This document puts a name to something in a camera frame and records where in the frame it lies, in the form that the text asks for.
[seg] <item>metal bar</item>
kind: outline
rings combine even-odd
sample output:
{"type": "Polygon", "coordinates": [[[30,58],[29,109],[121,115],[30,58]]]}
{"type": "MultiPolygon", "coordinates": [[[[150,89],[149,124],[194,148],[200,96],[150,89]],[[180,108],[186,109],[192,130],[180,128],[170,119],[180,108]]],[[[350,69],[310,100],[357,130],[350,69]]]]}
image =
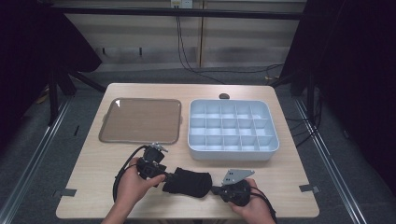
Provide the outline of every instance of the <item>metal bar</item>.
{"type": "Polygon", "coordinates": [[[366,219],[357,203],[355,197],[352,195],[347,183],[345,182],[344,178],[342,177],[340,171],[338,170],[335,161],[332,159],[332,155],[327,149],[326,144],[324,143],[320,133],[318,132],[317,127],[309,122],[309,117],[306,115],[306,108],[301,99],[296,99],[297,108],[302,116],[303,119],[306,119],[305,125],[308,131],[311,133],[312,140],[314,141],[318,153],[320,157],[323,159],[323,162],[329,172],[329,175],[334,183],[335,187],[338,190],[338,193],[341,196],[341,199],[346,207],[346,210],[350,214],[352,221],[356,224],[364,223],[366,224],[366,219]]]}
{"type": "Polygon", "coordinates": [[[41,139],[41,142],[38,144],[37,149],[35,150],[35,154],[33,155],[32,159],[30,159],[25,170],[23,171],[23,174],[19,179],[17,186],[14,188],[14,190],[12,190],[11,194],[7,198],[5,205],[0,211],[1,224],[11,223],[15,214],[17,213],[23,197],[29,189],[33,178],[35,177],[38,166],[44,159],[44,156],[50,146],[50,143],[52,142],[53,137],[58,132],[59,126],[64,119],[64,115],[67,112],[71,99],[71,96],[67,97],[65,102],[60,106],[59,117],[54,121],[53,125],[49,126],[46,130],[43,138],[41,139]]]}
{"type": "Polygon", "coordinates": [[[146,7],[86,7],[54,5],[51,8],[68,14],[99,15],[139,15],[139,16],[177,16],[177,17],[212,17],[240,19],[268,19],[298,21],[306,15],[299,12],[264,12],[233,11],[191,8],[146,8],[146,7]]]}

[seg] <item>wooden table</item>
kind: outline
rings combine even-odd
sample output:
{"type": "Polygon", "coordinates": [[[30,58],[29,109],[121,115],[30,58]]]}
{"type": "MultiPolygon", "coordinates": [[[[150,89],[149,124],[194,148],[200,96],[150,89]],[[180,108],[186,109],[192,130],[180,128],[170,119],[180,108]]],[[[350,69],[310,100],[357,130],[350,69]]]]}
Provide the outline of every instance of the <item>wooden table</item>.
{"type": "MultiPolygon", "coordinates": [[[[290,135],[275,91],[264,86],[134,84],[114,83],[108,86],[90,132],[71,174],[67,189],[76,189],[74,197],[63,196],[56,215],[59,218],[103,218],[113,204],[114,176],[126,159],[142,144],[116,144],[99,141],[98,135],[110,103],[119,97],[178,99],[182,103],[182,123],[178,141],[165,146],[169,150],[161,162],[166,171],[177,167],[194,172],[209,172],[213,184],[220,186],[228,169],[252,169],[252,176],[265,192],[278,217],[315,217],[318,205],[312,191],[301,192],[309,184],[296,147],[290,135]],[[228,93],[235,100],[262,100],[269,105],[279,149],[269,161],[196,161],[187,141],[190,102],[194,99],[219,99],[228,93]]],[[[162,192],[163,185],[152,188],[136,205],[129,218],[240,218],[219,196],[209,192],[203,199],[162,192]]]]}

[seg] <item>storage box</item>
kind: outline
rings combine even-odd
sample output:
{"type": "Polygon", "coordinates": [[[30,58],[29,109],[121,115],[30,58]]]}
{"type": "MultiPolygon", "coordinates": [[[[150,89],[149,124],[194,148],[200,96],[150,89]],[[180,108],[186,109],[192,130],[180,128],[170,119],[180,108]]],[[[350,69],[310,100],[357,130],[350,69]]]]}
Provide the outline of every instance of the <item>storage box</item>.
{"type": "Polygon", "coordinates": [[[262,101],[192,101],[188,142],[196,160],[267,161],[279,148],[270,110],[262,101]]]}

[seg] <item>wall socket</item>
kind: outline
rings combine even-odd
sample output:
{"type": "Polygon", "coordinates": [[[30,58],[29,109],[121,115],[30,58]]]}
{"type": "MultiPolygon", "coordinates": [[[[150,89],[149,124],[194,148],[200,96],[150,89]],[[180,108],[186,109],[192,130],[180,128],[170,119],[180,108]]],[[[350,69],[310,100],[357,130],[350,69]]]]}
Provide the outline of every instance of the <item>wall socket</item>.
{"type": "Polygon", "coordinates": [[[171,0],[171,8],[192,8],[192,0],[171,0]]]}

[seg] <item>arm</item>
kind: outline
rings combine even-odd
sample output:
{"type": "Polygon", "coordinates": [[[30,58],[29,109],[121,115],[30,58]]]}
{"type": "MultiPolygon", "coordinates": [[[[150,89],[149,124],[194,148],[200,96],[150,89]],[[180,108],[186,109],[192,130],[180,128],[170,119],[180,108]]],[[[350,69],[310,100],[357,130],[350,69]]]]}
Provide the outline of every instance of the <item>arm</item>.
{"type": "MultiPolygon", "coordinates": [[[[257,184],[254,179],[246,179],[251,187],[252,193],[259,193],[258,190],[254,189],[257,188],[257,184]]],[[[233,203],[229,203],[231,209],[240,215],[247,223],[249,224],[273,224],[275,223],[271,217],[270,210],[268,205],[259,197],[251,196],[250,202],[244,206],[240,207],[233,203]]]]}
{"type": "Polygon", "coordinates": [[[145,180],[139,176],[135,164],[138,158],[133,158],[130,162],[132,165],[125,171],[122,176],[117,191],[117,200],[111,207],[102,224],[123,223],[131,213],[134,205],[142,199],[146,192],[153,186],[156,186],[165,180],[165,175],[157,175],[151,179],[145,180]]]}

